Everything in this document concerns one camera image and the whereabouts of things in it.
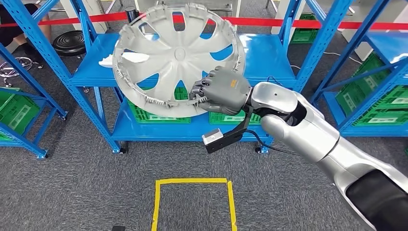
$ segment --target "stool seat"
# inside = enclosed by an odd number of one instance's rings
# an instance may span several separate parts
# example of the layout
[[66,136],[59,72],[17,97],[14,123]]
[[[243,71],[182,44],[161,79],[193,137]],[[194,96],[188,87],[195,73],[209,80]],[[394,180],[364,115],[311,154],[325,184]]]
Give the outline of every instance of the stool seat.
[[59,35],[52,43],[60,56],[78,56],[85,54],[84,34],[81,30],[72,30]]

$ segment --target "orange label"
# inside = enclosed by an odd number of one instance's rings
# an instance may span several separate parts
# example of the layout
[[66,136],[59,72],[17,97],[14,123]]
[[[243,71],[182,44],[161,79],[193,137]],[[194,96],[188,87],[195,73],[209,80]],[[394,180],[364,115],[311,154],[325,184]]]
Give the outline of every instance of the orange label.
[[237,85],[237,80],[236,79],[234,79],[233,81],[231,81],[231,87],[232,88],[234,88],[235,87],[235,85]]

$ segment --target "wire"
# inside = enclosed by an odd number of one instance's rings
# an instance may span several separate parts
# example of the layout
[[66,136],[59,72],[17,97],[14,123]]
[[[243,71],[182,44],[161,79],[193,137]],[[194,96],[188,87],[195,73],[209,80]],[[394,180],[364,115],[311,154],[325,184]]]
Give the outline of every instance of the wire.
[[272,150],[275,150],[275,151],[278,151],[278,152],[281,152],[281,153],[286,153],[286,154],[291,154],[291,155],[297,155],[297,156],[299,156],[298,154],[296,154],[296,153],[294,153],[294,152],[290,152],[290,151],[286,151],[286,150],[282,150],[282,149],[279,149],[279,148],[274,148],[274,147],[272,147],[272,146],[266,145],[264,142],[262,142],[262,140],[261,140],[261,138],[258,136],[258,134],[257,134],[256,132],[252,131],[252,130],[248,130],[248,129],[247,129],[247,130],[245,130],[245,132],[248,132],[248,133],[253,134],[253,135],[256,137],[256,139],[258,140],[258,142],[261,143],[262,146],[265,146],[265,147],[267,147],[267,148],[269,148],[269,149],[272,149]]
[[[337,54],[337,53],[334,53],[334,52],[323,52],[323,54],[334,54],[334,55],[340,56],[340,54]],[[355,60],[355,59],[353,59],[352,57],[348,57],[348,58],[351,59],[351,60],[353,60],[354,62],[360,64],[360,65],[363,64],[362,62],[360,62],[360,61],[358,61],[358,60]],[[300,70],[300,67],[298,67],[298,66],[296,66],[296,65],[291,65],[291,67],[295,67],[295,68],[297,68],[297,69]]]
[[[333,52],[323,52],[323,54],[334,54],[334,55],[340,56],[340,54],[333,53]],[[351,59],[351,60],[353,60],[354,62],[360,64],[360,65],[363,64],[362,62],[360,62],[360,61],[358,61],[358,60],[355,60],[355,59],[353,59],[352,57],[348,57],[348,58]]]
[[273,81],[275,81],[275,83],[277,83],[278,85],[280,85],[281,87],[283,87],[283,85],[282,85],[280,82],[278,82],[273,76],[268,76],[267,82],[269,82],[269,78],[272,78]]

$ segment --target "gray carpet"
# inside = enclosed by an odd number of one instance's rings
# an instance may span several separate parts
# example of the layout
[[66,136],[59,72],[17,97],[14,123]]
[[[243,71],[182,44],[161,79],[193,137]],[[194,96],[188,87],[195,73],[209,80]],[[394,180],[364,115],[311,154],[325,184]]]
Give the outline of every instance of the gray carpet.
[[[242,1],[243,16],[268,16],[264,1]],[[53,18],[61,13],[53,13]],[[120,23],[111,23],[117,31]],[[54,26],[57,36],[71,26]],[[240,28],[243,33],[268,32]],[[337,34],[327,51],[340,52],[346,41]],[[309,45],[291,45],[289,59],[301,65]],[[326,55],[303,94],[310,96],[337,56]],[[80,60],[63,58],[75,70]],[[347,62],[340,77],[358,65]],[[50,158],[36,161],[21,148],[0,148],[0,230],[104,230],[124,225],[149,230],[155,180],[181,177],[221,177],[232,181],[236,225],[243,231],[363,230],[350,215],[326,177],[298,156],[277,152],[256,154],[255,143],[242,142],[207,154],[199,142],[131,142],[129,153],[113,155],[55,74],[45,67],[30,73],[69,111],[66,121],[55,118],[40,142]],[[25,91],[28,86],[11,80]],[[109,126],[115,121],[116,98],[102,89]],[[92,92],[89,98],[94,102]],[[408,175],[405,139],[349,138],[352,143]],[[281,143],[275,145],[285,148]],[[225,184],[178,184],[161,187],[158,230],[230,230]]]

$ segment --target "hubcap center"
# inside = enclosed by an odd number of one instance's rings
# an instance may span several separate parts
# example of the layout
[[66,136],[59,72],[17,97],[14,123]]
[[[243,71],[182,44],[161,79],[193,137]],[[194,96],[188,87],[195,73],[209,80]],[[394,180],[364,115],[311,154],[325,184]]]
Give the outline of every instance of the hubcap center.
[[178,60],[178,61],[183,61],[184,58],[186,57],[186,52],[183,48],[179,47],[174,51],[174,57]]

